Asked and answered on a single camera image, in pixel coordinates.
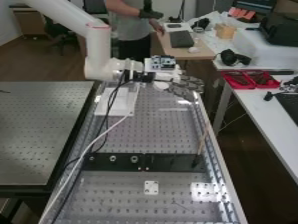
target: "hand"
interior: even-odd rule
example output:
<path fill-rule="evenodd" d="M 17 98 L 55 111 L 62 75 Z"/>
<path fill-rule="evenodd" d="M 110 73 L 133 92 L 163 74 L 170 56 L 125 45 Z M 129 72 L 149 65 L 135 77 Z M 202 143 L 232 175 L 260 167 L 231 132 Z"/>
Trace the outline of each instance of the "hand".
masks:
<path fill-rule="evenodd" d="M 161 24 L 154 19 L 150 19 L 150 25 L 151 28 L 155 30 L 155 32 L 163 36 L 165 34 L 163 26 L 161 26 Z"/>
<path fill-rule="evenodd" d="M 155 12 L 155 11 L 150 11 L 150 12 L 145 12 L 142 9 L 139 10 L 139 14 L 138 17 L 141 19 L 161 19 L 163 17 L 163 13 L 161 12 Z"/>

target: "gray shirt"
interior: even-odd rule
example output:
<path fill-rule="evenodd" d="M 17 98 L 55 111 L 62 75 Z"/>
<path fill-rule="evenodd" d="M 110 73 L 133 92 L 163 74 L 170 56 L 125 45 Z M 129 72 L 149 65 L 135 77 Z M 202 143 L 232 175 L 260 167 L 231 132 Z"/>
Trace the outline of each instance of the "gray shirt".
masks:
<path fill-rule="evenodd" d="M 143 8 L 143 0 L 122 0 L 133 8 Z M 150 33 L 147 19 L 117 14 L 117 32 L 119 40 L 139 40 Z"/>

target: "red box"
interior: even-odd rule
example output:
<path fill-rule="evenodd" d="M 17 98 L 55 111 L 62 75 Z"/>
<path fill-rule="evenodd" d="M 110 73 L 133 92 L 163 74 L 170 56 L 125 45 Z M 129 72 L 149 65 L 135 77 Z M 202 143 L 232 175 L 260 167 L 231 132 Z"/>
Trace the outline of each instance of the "red box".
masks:
<path fill-rule="evenodd" d="M 243 71 L 243 75 L 254 82 L 255 88 L 276 89 L 280 86 L 280 82 L 278 82 L 266 71 Z"/>
<path fill-rule="evenodd" d="M 242 71 L 222 71 L 220 75 L 234 89 L 255 88 L 255 83 Z"/>

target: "cabinet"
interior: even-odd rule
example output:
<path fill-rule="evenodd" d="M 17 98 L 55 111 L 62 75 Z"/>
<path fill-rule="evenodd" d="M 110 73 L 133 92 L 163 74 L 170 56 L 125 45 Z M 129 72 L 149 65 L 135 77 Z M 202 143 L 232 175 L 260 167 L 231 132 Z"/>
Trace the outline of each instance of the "cabinet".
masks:
<path fill-rule="evenodd" d="M 26 35 L 46 35 L 44 31 L 45 20 L 40 12 L 28 6 L 10 6 L 14 14 L 20 30 L 24 36 Z"/>

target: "small white block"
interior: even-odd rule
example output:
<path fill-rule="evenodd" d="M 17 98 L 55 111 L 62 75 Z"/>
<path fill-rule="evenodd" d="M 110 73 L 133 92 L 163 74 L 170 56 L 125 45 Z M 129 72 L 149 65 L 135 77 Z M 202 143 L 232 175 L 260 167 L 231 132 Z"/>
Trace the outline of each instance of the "small white block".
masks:
<path fill-rule="evenodd" d="M 158 195 L 158 181 L 145 181 L 143 184 L 143 194 Z"/>

